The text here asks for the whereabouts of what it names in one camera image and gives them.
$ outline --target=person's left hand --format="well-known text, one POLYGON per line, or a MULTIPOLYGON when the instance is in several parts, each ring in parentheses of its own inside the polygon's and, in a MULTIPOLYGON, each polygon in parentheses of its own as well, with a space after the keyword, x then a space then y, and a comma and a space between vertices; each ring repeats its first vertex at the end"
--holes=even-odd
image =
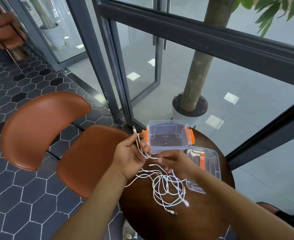
MULTIPOLYGON (((145 139, 144 133, 139 134, 140 146, 143 152, 151 155, 149 143, 145 139)), ((119 143, 116 147, 112 167, 119 171, 126 180, 135 176, 144 165, 146 159, 141 155, 136 145, 137 133, 119 143)))

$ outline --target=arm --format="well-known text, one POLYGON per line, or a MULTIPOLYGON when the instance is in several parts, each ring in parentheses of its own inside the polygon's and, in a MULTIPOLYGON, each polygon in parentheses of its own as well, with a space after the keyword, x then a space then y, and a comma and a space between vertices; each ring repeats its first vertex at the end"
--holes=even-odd
POLYGON ((201 186, 224 209, 227 221, 240 239, 294 239, 293 227, 202 170, 183 152, 162 152, 158 155, 158 162, 173 169, 178 177, 190 179, 201 186))
MULTIPOLYGON (((112 165, 105 172, 91 196, 57 231, 52 240, 104 238, 110 217, 128 179, 132 178, 146 161, 134 144, 136 138, 137 134, 134 133, 117 145, 112 165)), ((140 144, 143 151, 150 154, 146 141, 141 140, 140 144)))

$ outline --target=hexagonal tile floor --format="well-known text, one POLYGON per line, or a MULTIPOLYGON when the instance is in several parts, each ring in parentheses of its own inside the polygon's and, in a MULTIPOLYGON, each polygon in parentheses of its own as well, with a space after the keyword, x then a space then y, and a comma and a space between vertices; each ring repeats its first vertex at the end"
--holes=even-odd
MULTIPOLYGON (((84 129, 104 124, 132 133, 123 121, 115 122, 101 103, 61 72, 29 51, 20 62, 26 77, 0 51, 0 133, 8 118, 23 104, 42 94, 68 91, 85 98, 92 111, 75 122, 84 129)), ((49 150, 61 157, 78 138, 80 131, 69 125, 50 145, 49 150)), ((1 157, 0 150, 0 239, 49 240, 73 215, 85 199, 76 195, 55 173, 57 162, 44 157, 37 172, 24 171, 1 157)), ((113 212, 104 239, 122 239, 124 216, 119 206, 113 212)))

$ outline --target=clear plastic container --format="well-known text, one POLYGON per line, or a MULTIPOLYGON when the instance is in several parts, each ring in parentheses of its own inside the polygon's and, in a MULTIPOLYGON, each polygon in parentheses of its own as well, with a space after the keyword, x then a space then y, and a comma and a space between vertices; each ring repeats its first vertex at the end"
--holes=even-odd
POLYGON ((194 133, 184 120, 149 121, 143 132, 153 154, 173 149, 184 151, 195 143, 194 133))
MULTIPOLYGON (((216 151, 208 148, 192 146, 187 149, 187 156, 199 167, 221 180, 219 156, 216 151)), ((201 187, 192 181, 186 180, 186 185, 193 191, 206 193, 201 187)))

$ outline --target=brown wooden table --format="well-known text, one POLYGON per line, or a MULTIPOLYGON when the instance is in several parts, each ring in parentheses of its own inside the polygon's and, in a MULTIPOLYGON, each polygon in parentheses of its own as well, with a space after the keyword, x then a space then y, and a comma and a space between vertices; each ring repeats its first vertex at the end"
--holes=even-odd
MULTIPOLYGON (((193 146, 215 150, 219 155, 222 181, 235 188, 233 176, 224 155, 204 134, 194 129, 193 132, 195 136, 193 146)), ((152 167, 148 165, 151 163, 153 163, 151 160, 147 160, 143 169, 150 170, 152 167)), ((167 195, 164 197, 167 202, 172 202, 173 198, 175 197, 167 195)), ((186 187, 185 199, 190 203, 190 206, 186 207, 181 203, 168 208, 177 212, 177 215, 172 215, 155 202, 151 179, 141 178, 125 188, 119 202, 125 218, 145 240, 216 240, 226 232, 228 223, 225 221, 221 209, 212 203, 210 197, 186 187)))

